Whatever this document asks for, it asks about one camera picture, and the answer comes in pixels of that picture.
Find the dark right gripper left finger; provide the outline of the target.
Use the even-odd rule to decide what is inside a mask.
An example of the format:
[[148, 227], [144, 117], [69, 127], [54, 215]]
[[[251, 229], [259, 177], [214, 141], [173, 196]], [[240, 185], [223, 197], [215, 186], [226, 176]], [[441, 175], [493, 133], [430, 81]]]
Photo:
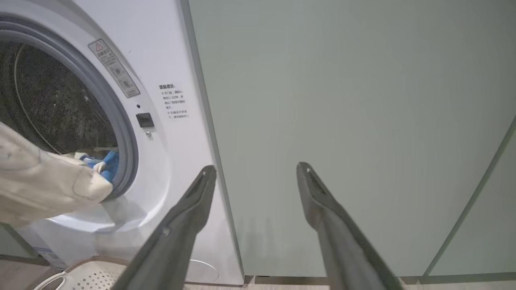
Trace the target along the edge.
[[114, 284], [114, 290], [181, 290], [197, 234], [208, 222], [217, 171], [203, 167]]

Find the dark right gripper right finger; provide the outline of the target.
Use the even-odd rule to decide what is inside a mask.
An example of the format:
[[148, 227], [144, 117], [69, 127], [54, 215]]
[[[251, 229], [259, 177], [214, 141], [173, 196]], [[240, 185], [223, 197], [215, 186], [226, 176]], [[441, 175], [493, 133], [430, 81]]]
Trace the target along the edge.
[[352, 217], [332, 196], [315, 169], [298, 163], [296, 176], [304, 215], [315, 229], [332, 290], [401, 290], [398, 277]]

